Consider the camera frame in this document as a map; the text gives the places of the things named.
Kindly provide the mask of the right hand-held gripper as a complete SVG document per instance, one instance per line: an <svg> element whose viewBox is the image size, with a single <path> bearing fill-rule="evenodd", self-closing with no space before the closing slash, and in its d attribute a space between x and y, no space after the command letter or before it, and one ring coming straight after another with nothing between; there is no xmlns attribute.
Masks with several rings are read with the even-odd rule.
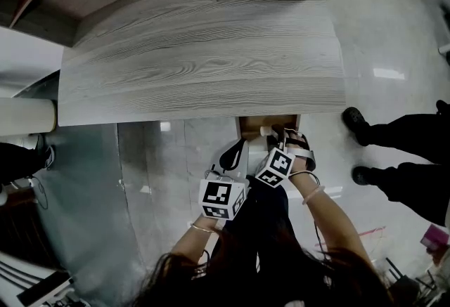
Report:
<svg viewBox="0 0 450 307"><path fill-rule="evenodd" d="M313 172L316 168L314 152L309 148L307 139L296 129L281 127L281 136L272 133L266 137L267 150L270 150L255 172L258 181L278 187L282 181L289 179L296 159L306 162L306 170Z"/></svg>

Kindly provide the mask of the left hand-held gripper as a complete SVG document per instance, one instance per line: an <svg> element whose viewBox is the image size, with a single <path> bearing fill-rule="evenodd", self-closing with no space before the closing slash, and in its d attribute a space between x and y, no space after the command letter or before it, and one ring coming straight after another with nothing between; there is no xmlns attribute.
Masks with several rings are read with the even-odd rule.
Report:
<svg viewBox="0 0 450 307"><path fill-rule="evenodd" d="M200 181L198 204L203 216L232 221L247 198L249 143L241 138L219 158L219 165L231 175L207 171Z"/></svg>

